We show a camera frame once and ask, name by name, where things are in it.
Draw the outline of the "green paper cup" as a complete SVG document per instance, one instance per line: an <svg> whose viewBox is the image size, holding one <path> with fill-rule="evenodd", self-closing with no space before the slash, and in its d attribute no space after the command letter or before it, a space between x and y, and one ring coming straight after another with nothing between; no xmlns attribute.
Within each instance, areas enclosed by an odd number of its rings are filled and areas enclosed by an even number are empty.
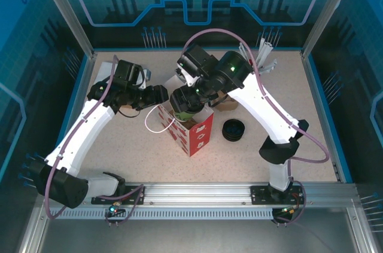
<svg viewBox="0 0 383 253"><path fill-rule="evenodd" d="M173 116L174 118L179 121L180 123L185 123L187 121L190 121L194 116L196 115L195 112L190 112L190 111L181 111L177 112L174 111Z"/></svg>

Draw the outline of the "red white paper bag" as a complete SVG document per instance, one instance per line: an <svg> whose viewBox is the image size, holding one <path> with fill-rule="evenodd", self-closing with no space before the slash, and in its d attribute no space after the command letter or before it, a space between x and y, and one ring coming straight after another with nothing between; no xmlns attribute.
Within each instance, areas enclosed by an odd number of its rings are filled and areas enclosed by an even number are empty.
<svg viewBox="0 0 383 253"><path fill-rule="evenodd" d="M190 121L185 123L177 121L173 113L174 111L169 101L156 105L146 115L144 125L151 133L169 133L176 144L191 157L209 143L214 111L208 105L205 105L201 112L197 112ZM154 114L159 120L160 125L162 125L161 130L152 130L149 128L148 118L151 114Z"/></svg>

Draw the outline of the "brown cardboard cup carrier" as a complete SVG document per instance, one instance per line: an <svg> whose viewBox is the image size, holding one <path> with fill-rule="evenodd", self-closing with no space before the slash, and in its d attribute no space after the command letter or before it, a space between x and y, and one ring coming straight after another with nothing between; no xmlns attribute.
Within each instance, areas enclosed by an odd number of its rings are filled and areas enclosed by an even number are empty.
<svg viewBox="0 0 383 253"><path fill-rule="evenodd" d="M218 98L212 101L212 107L220 112L234 111L238 107L238 102L230 96L226 97L222 91L218 92Z"/></svg>

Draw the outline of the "stack of black cup lids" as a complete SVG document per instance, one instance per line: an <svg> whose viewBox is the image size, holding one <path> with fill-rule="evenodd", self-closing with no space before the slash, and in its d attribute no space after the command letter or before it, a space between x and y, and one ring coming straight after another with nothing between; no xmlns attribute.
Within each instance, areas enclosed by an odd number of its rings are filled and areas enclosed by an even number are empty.
<svg viewBox="0 0 383 253"><path fill-rule="evenodd" d="M236 142L242 138L245 132L245 125L240 120L229 119L224 122L221 132L226 140Z"/></svg>

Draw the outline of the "small green-lit control board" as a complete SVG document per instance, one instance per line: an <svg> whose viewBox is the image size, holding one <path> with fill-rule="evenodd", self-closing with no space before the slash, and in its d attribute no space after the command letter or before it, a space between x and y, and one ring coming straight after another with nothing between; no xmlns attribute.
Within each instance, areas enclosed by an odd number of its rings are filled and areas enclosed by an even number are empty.
<svg viewBox="0 0 383 253"><path fill-rule="evenodd" d="M282 208L275 213L276 217L283 217L293 215L299 209L299 205L293 205L286 208Z"/></svg>
<svg viewBox="0 0 383 253"><path fill-rule="evenodd" d="M105 213L105 218L110 219L110 218L115 218L115 217L122 217L123 214L126 212L125 209L121 208L121 203L115 202L113 203L109 209Z"/></svg>

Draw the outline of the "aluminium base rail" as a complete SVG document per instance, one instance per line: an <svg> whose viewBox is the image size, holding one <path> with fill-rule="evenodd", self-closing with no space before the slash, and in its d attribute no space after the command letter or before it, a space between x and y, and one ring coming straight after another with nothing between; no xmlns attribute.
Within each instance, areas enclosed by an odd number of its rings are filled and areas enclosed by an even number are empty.
<svg viewBox="0 0 383 253"><path fill-rule="evenodd" d="M361 206L355 184L303 182L308 208L351 208ZM143 208L250 208L252 186L265 182L147 182Z"/></svg>

